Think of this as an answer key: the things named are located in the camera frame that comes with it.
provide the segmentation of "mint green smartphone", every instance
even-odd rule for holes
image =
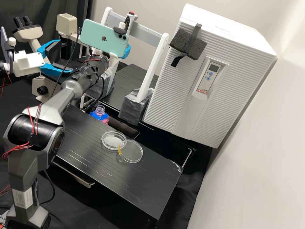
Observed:
[[[80,41],[86,45],[107,53],[114,53],[118,57],[125,54],[128,43],[127,34],[118,34],[112,28],[86,19],[83,23]]]

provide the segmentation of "ribbed panel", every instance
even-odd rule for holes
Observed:
[[[202,61],[184,57],[179,61],[179,67],[171,67],[174,58],[179,55],[179,51],[169,48],[144,117],[144,122],[169,132],[202,65]]]
[[[181,22],[177,30],[179,28],[189,33],[193,30],[192,26]],[[173,68],[170,65],[180,52],[170,48],[144,121],[171,131],[205,56],[228,63],[230,65],[228,72],[214,96],[209,97],[205,112],[199,117],[189,137],[196,142],[217,148],[275,56],[203,30],[199,32],[198,37],[207,42],[207,46],[196,61],[184,57],[177,67]]]

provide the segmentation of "robotic arm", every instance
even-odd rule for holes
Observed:
[[[53,161],[64,140],[62,115],[72,100],[79,99],[87,89],[97,83],[99,76],[110,63],[106,56],[95,54],[71,73],[71,79],[61,85],[61,91],[41,106],[38,114],[37,135],[32,133],[30,115],[37,107],[25,109],[9,123],[3,139],[6,150],[27,142],[28,149],[13,151],[8,156],[8,173],[14,205],[6,216],[7,229],[47,229],[51,218],[39,205],[37,173],[46,170]]]

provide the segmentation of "petri dish lid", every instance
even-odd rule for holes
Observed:
[[[119,155],[129,163],[139,162],[143,156],[143,149],[134,140],[125,140],[119,146]]]
[[[103,145],[110,150],[118,150],[119,145],[123,148],[125,145],[122,142],[126,141],[124,134],[118,131],[107,131],[102,136]]]

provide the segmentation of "black strap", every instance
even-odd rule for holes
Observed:
[[[198,36],[198,33],[199,33],[199,30],[200,30],[201,26],[202,25],[199,24],[199,23],[196,24],[191,36],[189,37],[189,39],[187,41],[186,46],[184,47],[183,52],[173,60],[171,66],[176,67],[178,62],[190,52],[190,50],[191,50],[191,48],[192,48],[192,46],[193,46],[193,44],[194,44],[194,42],[195,42],[195,40]]]

